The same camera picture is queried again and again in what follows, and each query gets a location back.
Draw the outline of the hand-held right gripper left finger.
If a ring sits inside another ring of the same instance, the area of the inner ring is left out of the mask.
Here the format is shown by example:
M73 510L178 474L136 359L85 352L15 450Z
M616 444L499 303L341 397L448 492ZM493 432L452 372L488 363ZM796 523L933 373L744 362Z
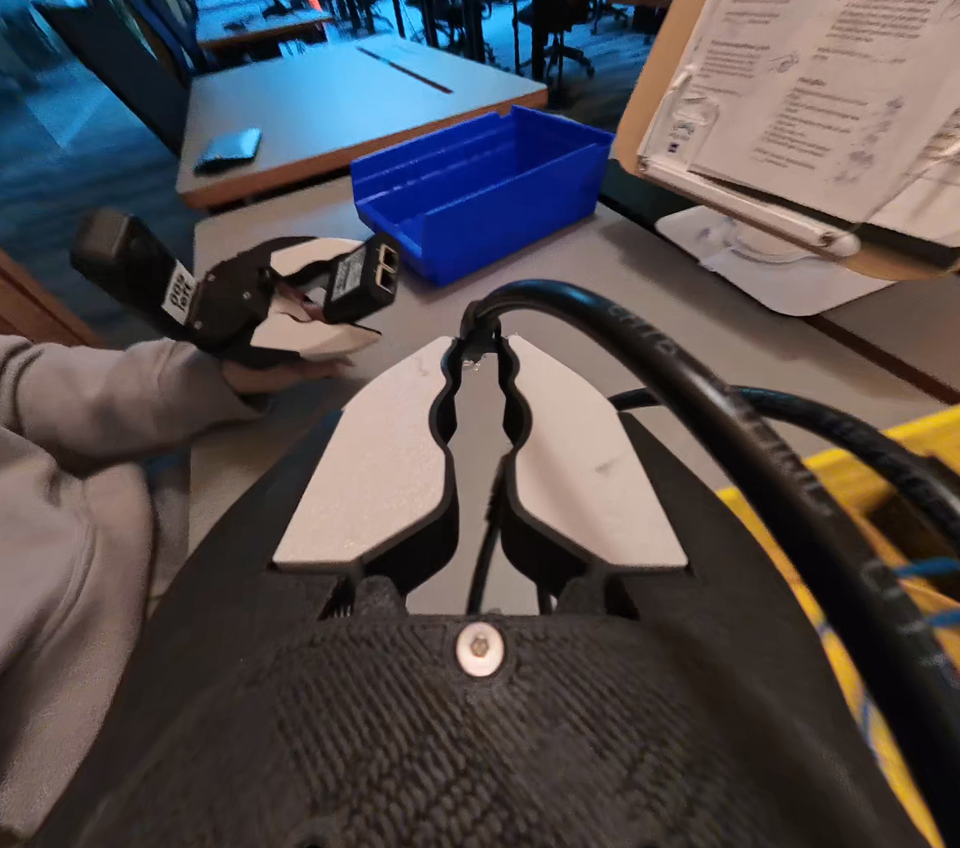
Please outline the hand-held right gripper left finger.
M450 440L460 341L439 337L343 408L273 565L282 571L437 575L459 541Z

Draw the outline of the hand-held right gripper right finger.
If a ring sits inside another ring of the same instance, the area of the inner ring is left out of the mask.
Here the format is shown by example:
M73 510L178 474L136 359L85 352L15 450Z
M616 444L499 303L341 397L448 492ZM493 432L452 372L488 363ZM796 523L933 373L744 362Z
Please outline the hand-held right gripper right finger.
M523 575L683 570L689 559L619 412L519 335L502 338L500 539Z

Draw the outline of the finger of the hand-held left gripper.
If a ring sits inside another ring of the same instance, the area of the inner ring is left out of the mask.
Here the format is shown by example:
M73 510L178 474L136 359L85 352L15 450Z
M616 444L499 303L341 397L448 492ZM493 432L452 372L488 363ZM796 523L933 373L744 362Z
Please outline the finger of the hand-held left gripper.
M325 277L337 259L364 246L364 242L343 238L312 238L274 250L270 270L283 284L302 288Z
M382 338L376 330L350 323L329 324L313 318L297 318L293 311L277 310L267 315L253 331L250 349L291 355L306 362L323 362L354 355Z

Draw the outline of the black ethernet splitter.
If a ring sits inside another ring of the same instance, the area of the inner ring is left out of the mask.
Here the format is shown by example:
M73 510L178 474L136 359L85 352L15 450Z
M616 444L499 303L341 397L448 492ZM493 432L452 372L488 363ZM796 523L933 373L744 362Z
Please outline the black ethernet splitter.
M401 246L379 233L331 263L321 306L328 324L356 324L394 301L401 277Z

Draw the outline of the blue plastic bin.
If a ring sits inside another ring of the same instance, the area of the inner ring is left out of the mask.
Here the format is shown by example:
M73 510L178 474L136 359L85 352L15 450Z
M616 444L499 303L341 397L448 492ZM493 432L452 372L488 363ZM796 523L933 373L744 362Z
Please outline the blue plastic bin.
M447 286L592 215L614 139L541 110L490 112L354 160L356 213Z

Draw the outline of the yellow plastic bin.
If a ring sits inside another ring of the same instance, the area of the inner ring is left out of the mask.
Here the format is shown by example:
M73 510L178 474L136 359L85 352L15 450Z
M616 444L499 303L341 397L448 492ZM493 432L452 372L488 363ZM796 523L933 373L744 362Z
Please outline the yellow plastic bin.
M895 442L927 461L941 462L958 475L959 408L951 407L887 432ZM809 457L807 466L840 502L881 559L930 622L945 653L959 662L958 557L936 550L932 530L896 498L892 485L852 454L833 448ZM820 605L802 582L783 549L774 542L742 494L729 487L718 498L740 519L787 581L816 630L821 648L845 698L847 709L901 806L930 846L943 840L919 793L881 711L869 696L855 664Z

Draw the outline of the person's left forearm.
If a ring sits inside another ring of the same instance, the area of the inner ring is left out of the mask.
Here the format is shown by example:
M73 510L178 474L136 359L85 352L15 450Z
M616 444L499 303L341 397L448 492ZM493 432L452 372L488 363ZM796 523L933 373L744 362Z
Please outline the person's left forearm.
M2 429L74 473L187 447L258 420L269 404L241 393L221 362L169 339L104 350L3 336L1 372Z

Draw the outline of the grey desk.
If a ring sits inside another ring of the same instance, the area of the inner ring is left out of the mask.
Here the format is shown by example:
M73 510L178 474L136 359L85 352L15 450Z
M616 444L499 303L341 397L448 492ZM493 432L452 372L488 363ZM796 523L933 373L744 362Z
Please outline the grey desk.
M346 178L260 201L200 222L197 273L248 247L289 235L359 240L369 232L354 207ZM562 282L596 304L574 303L571 323L555 314L570 304L520 302L498 313L503 335L519 334L574 370L603 395L649 384L633 364L608 353L587 331L599 310L627 331L653 329L653 340L681 349L723 381L798 394L854 414L878 428L913 420L950 403L913 378L898 377L807 322L772 314L697 266L658 236L597 205L587 220L510 255L445 288L404 271L398 297L371 321L382 333L352 356L343 378L282 394L266 420L205 436L193 449L189 551L204 541L227 510L325 415L369 380L439 337L458 338L464 311L514 282ZM420 614L461 613L486 530L485 514L500 458L511 443L503 431L504 397L496 354L465 369L455 397L458 427L450 440L459 495L459 545L450 564L409 596ZM639 421L710 490L731 482L669 409L645 409Z

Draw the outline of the person's left hand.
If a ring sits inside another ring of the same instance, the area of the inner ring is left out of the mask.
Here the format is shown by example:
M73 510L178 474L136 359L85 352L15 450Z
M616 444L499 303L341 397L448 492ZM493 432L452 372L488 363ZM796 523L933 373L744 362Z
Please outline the person's left hand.
M340 377L352 368L353 360L338 357L322 362L284 362L255 369L237 362L222 361L222 376L227 386L241 398L273 395L305 383Z

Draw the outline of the black wallet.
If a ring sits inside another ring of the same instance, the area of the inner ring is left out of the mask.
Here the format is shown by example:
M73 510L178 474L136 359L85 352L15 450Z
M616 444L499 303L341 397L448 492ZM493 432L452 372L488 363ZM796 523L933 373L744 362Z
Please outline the black wallet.
M258 157L261 140L257 127L214 137L195 160L194 174L208 177L251 164Z

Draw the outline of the wood-edged grey table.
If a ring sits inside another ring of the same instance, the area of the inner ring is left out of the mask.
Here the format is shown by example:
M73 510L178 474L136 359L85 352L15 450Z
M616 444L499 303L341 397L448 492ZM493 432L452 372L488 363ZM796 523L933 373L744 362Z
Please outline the wood-edged grey table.
M195 79L175 189L215 213L489 112L544 108L547 97L541 82L395 35L327 43ZM196 172L214 138L252 127L261 132L252 161Z

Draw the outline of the wooden background table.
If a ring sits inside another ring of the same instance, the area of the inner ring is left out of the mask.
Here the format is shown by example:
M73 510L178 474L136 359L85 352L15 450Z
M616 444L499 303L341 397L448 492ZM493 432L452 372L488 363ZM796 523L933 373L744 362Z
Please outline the wooden background table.
M332 15L312 8L265 14L256 5L201 12L195 37L210 67L230 69L325 43Z

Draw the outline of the person's arm grey sleeve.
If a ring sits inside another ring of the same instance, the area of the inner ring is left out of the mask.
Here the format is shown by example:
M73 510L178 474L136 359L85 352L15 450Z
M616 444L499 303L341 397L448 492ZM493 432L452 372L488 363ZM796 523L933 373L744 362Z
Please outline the person's arm grey sleeve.
M111 709L186 561L185 452L78 473L2 432L2 843L30 838Z

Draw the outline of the black office chair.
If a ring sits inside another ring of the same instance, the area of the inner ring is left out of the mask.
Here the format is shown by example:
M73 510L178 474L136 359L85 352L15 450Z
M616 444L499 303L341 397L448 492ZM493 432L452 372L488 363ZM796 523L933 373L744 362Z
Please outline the black office chair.
M556 69L560 83L566 61L580 65L587 78L594 78L590 58L567 40L576 26L593 20L593 10L594 0L531 0L522 9L518 21L531 30L531 57L522 66L530 67L535 80L546 81L552 69Z

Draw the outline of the instruction sheet on stand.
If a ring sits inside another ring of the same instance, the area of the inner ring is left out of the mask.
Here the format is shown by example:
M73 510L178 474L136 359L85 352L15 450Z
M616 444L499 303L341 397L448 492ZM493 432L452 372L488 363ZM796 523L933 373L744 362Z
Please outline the instruction sheet on stand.
M822 314L897 282L958 273L958 246L845 222L697 175L679 183L643 166L639 148L706 1L673 0L611 150L630 174L693 202L654 230L769 310L790 316Z

